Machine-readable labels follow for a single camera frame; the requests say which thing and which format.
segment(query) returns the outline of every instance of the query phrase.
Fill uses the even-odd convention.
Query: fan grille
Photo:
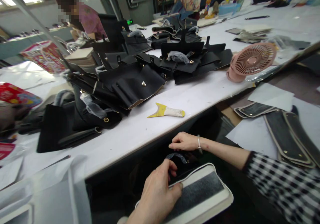
[[[276,49],[271,43],[255,43],[236,54],[231,61],[235,73],[248,76],[271,66],[276,56]]]

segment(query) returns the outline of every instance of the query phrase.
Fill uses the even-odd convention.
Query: yellow spatula
[[[162,105],[160,103],[156,103],[156,105],[158,106],[157,112],[152,114],[151,116],[148,116],[147,118],[158,117],[158,116],[184,117],[184,115],[186,114],[183,110],[173,109],[165,105]]]

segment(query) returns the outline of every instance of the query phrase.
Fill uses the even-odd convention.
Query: hand
[[[198,149],[198,137],[185,132],[179,132],[172,139],[169,148],[174,150],[193,151]]]
[[[157,224],[162,222],[172,211],[182,194],[182,183],[168,187],[168,171],[177,176],[177,166],[173,161],[165,159],[146,179],[141,200],[130,215],[127,224]]]

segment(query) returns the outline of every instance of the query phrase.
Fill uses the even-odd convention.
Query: orange bottle
[[[204,9],[204,15],[205,16],[208,15],[210,3],[211,3],[211,0],[207,0],[206,1],[206,8]]]

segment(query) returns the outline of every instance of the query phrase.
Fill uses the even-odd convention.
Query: checkered sleeve
[[[320,223],[320,177],[257,152],[243,171],[289,223]]]

